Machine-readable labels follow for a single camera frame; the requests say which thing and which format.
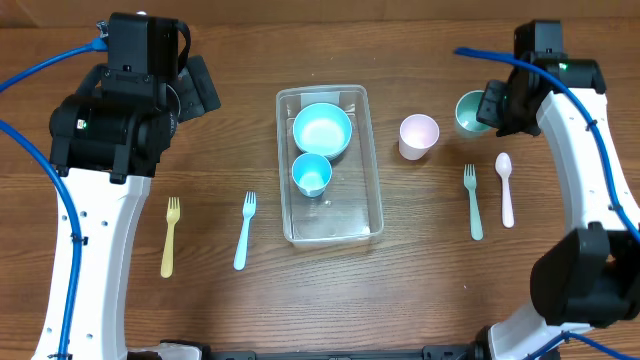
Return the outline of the green plastic cup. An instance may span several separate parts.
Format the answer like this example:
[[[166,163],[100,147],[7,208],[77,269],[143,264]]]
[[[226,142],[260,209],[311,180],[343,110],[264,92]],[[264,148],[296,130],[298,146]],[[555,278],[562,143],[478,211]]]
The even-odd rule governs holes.
[[[464,94],[455,107],[456,131],[464,138],[475,138],[484,135],[491,127],[477,120],[483,90],[473,90]]]

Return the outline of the light blue bowl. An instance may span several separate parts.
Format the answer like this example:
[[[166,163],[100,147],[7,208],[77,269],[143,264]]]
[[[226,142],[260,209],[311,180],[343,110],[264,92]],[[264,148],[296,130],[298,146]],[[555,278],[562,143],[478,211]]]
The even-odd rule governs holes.
[[[352,134],[351,120],[340,107],[314,103],[303,108],[292,125],[294,142],[303,153],[313,153],[333,160],[348,147]]]

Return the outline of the blue plastic cup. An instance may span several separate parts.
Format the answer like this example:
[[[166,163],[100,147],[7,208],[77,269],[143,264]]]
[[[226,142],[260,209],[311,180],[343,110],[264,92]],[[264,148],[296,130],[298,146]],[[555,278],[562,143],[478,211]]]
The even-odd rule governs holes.
[[[299,191],[310,198],[318,197],[325,191],[333,173],[329,160],[314,153],[298,156],[291,170],[292,179]]]

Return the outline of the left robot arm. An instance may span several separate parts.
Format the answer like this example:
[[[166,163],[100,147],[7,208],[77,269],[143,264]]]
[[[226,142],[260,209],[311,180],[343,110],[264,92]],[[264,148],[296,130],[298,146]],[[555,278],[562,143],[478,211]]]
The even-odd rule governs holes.
[[[166,340],[157,346],[126,348],[124,313],[132,246],[151,180],[133,176],[123,184],[115,184],[105,172],[72,170],[61,181],[74,202],[74,214],[78,216],[83,234],[79,286],[67,350],[62,354],[58,348],[73,267],[73,243],[71,214],[59,200],[58,236],[47,314],[32,358],[209,359],[210,348],[194,342]]]

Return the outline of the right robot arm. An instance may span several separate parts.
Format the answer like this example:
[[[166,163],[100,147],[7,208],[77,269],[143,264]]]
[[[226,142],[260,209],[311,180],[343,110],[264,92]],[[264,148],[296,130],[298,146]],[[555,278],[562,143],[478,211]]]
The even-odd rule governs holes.
[[[512,66],[491,81],[479,120],[506,136],[544,134],[564,201],[566,234],[533,266],[530,299],[484,328],[473,359],[555,359],[557,346],[639,314],[639,206],[607,122],[606,86],[593,60],[457,49]]]

